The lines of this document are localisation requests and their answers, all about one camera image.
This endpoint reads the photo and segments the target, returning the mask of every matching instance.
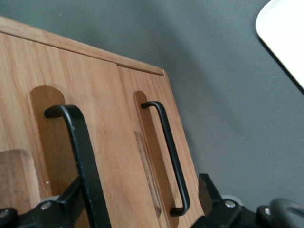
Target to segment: wooden drawer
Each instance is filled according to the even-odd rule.
[[[37,88],[42,95],[33,99],[31,91]],[[184,216],[170,218],[170,205],[164,203],[171,197],[172,204],[181,206],[162,129],[153,110],[163,162],[160,169],[165,172],[168,189],[162,188],[155,174],[155,162],[143,158],[147,145],[133,98],[136,91],[162,102],[167,109],[191,201]],[[10,175],[9,179],[19,184],[1,188],[0,195],[21,199],[27,194],[27,200],[1,200],[0,208],[15,207],[25,212],[43,198],[60,195],[77,176],[63,120],[43,117],[43,110],[56,103],[76,105],[84,115],[112,227],[142,228],[149,224],[150,228],[184,228],[203,214],[197,177],[170,83],[162,69],[5,18],[0,18],[1,165],[20,164],[23,175]],[[154,170],[147,169],[146,162]],[[0,181],[6,181],[7,172],[0,171]],[[17,191],[19,186],[26,189]],[[87,226],[85,221],[79,225],[83,226]]]

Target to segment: wooden block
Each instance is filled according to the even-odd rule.
[[[0,209],[15,208],[23,214],[39,199],[32,157],[23,150],[0,152]]]

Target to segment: cabinet door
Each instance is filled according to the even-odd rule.
[[[166,141],[163,135],[162,126],[159,120],[159,116],[157,111],[153,108],[150,108],[151,115],[152,115],[152,124],[149,127],[154,127],[155,129],[143,129],[142,124],[139,121],[139,114],[136,110],[136,104],[134,101],[134,93],[137,91],[142,91],[145,93],[148,101],[159,101],[161,102],[167,112],[167,116],[169,119],[169,123],[171,125],[171,130],[173,134],[173,138],[176,144],[178,157],[180,160],[181,168],[183,171],[183,175],[186,181],[187,189],[190,196],[190,208],[188,212],[184,215],[179,217],[178,227],[179,228],[188,228],[201,216],[203,215],[203,211],[199,202],[198,198],[198,180],[197,175],[194,170],[194,166],[192,163],[192,159],[190,156],[190,152],[187,146],[186,138],[184,135],[184,131],[181,125],[181,120],[178,114],[178,110],[174,101],[174,97],[171,91],[170,83],[168,77],[149,74],[137,70],[127,69],[125,67],[119,67],[119,75],[123,84],[124,94],[126,97],[126,102],[128,104],[130,116],[132,119],[132,126],[134,133],[137,135],[138,141],[142,142],[141,138],[146,138],[150,140],[150,132],[156,132],[156,138],[151,139],[157,142],[153,142],[154,147],[151,148],[151,152],[147,152],[148,156],[156,156],[156,147],[160,149],[161,157],[158,157],[156,160],[150,157],[151,162],[154,164],[151,165],[150,171],[146,171],[147,175],[154,175],[156,179],[155,182],[151,182],[150,185],[154,185],[154,188],[158,190],[158,194],[162,192],[168,191],[168,189],[159,189],[165,188],[166,183],[160,183],[166,180],[160,180],[157,177],[158,170],[162,169],[161,174],[167,175],[169,180],[169,188],[170,192],[167,195],[171,195],[173,198],[168,199],[168,196],[160,196],[159,198],[163,199],[165,202],[162,202],[162,215],[165,214],[164,217],[159,217],[159,223],[162,228],[170,227],[170,223],[173,223],[175,226],[174,221],[170,222],[172,217],[170,217],[170,208],[172,207],[171,201],[173,200],[176,207],[182,207],[181,197],[179,194],[179,189],[177,186],[175,174],[172,168],[172,163],[170,160],[169,152],[167,149]],[[140,147],[146,150],[149,150],[149,146],[145,145]],[[160,165],[161,159],[163,160],[165,169]]]
[[[41,151],[42,139],[29,104],[30,92],[41,85],[56,88],[66,104],[82,111],[112,227],[143,228],[148,224],[158,228],[116,64],[0,33],[0,152],[16,156],[16,150],[22,150],[32,158],[36,169],[25,169],[25,175],[36,185],[28,182],[30,202],[22,203],[32,208],[41,198],[61,194],[76,177],[72,156],[67,155],[71,158],[67,161],[49,157],[50,162]],[[60,175],[57,180],[48,173],[52,164]],[[22,192],[16,195],[13,187],[2,190],[1,196],[23,197]],[[2,207],[19,206],[0,202]]]

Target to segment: metal screw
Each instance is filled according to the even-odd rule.
[[[50,206],[52,206],[52,203],[51,202],[46,202],[44,204],[41,205],[40,209],[41,210],[46,210],[48,209]]]
[[[3,212],[0,212],[0,219],[7,217],[9,215],[9,210],[5,210]]]
[[[236,206],[236,204],[230,200],[225,201],[225,205],[228,208],[234,208]]]
[[[266,213],[267,215],[271,215],[270,209],[269,209],[269,208],[265,208],[265,213]]]

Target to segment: gray wall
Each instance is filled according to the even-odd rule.
[[[259,41],[267,0],[0,0],[0,15],[163,67],[197,173],[304,204],[304,97]]]

